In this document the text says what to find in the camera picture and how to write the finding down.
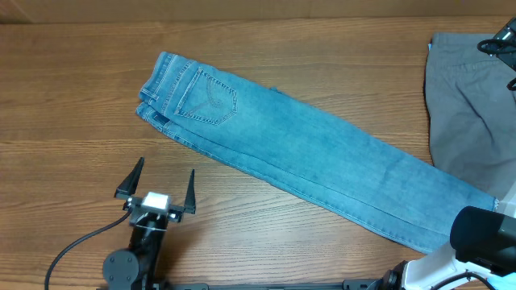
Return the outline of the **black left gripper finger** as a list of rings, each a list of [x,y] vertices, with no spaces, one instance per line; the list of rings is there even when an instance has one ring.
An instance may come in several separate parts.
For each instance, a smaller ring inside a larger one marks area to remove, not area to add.
[[[144,157],[140,157],[132,171],[126,176],[123,182],[115,190],[115,198],[128,199],[135,194],[143,167]]]
[[[184,208],[185,213],[195,214],[196,213],[196,197],[194,190],[194,176],[195,170],[193,169],[190,173],[188,188],[185,195]]]

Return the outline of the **light blue denim jeans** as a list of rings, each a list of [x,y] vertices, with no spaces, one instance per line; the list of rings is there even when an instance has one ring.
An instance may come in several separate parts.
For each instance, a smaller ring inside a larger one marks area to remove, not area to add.
[[[279,90],[163,52],[137,114],[170,139],[422,253],[495,197]]]

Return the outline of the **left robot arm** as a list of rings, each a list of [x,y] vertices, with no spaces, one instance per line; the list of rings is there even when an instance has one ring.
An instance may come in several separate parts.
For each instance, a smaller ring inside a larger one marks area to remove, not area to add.
[[[128,176],[115,190],[114,197],[124,201],[124,216],[132,227],[129,245],[110,253],[102,266],[109,290],[159,290],[169,285],[156,278],[156,269],[164,235],[170,222],[179,223],[184,214],[196,212],[194,174],[189,177],[183,205],[174,205],[163,193],[135,195],[144,167],[140,158]]]

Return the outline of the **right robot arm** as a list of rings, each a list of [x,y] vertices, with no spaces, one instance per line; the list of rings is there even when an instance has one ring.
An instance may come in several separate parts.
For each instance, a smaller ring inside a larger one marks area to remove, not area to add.
[[[379,289],[453,289],[470,280],[514,288],[514,70],[514,22],[491,36],[433,36],[425,79],[433,162],[498,204],[462,209],[443,246],[387,271]]]

